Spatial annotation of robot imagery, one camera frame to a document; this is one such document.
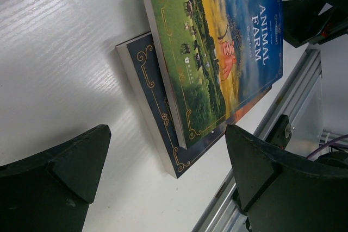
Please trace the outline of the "Tale of Two Cities book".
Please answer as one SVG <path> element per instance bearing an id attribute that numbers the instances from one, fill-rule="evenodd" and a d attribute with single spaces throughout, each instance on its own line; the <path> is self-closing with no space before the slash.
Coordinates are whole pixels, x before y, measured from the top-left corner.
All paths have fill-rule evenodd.
<path id="1" fill-rule="evenodd" d="M 164 168 L 178 179 L 224 135 L 226 123 L 218 124 L 188 149 L 180 147 L 152 34 L 134 37 L 116 49 Z"/>

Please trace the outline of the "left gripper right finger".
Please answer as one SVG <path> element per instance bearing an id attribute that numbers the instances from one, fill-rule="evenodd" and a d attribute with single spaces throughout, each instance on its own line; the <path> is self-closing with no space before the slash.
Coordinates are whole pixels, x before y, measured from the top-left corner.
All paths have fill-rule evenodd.
<path id="1" fill-rule="evenodd" d="M 252 231 L 347 231 L 347 154 L 311 161 L 236 125 L 226 143 Z"/>

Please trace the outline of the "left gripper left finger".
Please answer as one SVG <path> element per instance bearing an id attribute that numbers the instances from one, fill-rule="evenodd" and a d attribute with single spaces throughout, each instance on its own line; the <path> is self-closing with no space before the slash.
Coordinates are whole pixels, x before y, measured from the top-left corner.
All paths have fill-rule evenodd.
<path id="1" fill-rule="evenodd" d="M 1 231 L 82 231 L 110 140 L 109 126 L 100 124 L 1 166 Z"/>

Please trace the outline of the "Animal Farm book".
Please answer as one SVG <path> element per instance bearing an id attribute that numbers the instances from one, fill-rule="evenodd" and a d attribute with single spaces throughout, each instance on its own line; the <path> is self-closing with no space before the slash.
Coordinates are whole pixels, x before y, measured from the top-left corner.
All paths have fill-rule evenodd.
<path id="1" fill-rule="evenodd" d="M 181 147 L 282 78 L 282 0 L 143 1 Z"/>

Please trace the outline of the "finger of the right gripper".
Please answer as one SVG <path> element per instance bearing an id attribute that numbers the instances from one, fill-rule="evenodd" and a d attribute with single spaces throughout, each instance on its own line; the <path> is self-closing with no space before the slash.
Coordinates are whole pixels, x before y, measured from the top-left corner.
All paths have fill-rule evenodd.
<path id="1" fill-rule="evenodd" d="M 322 0 L 283 1 L 283 38 L 293 47 L 322 45 L 347 34 L 347 13 L 337 7 L 322 11 Z"/>

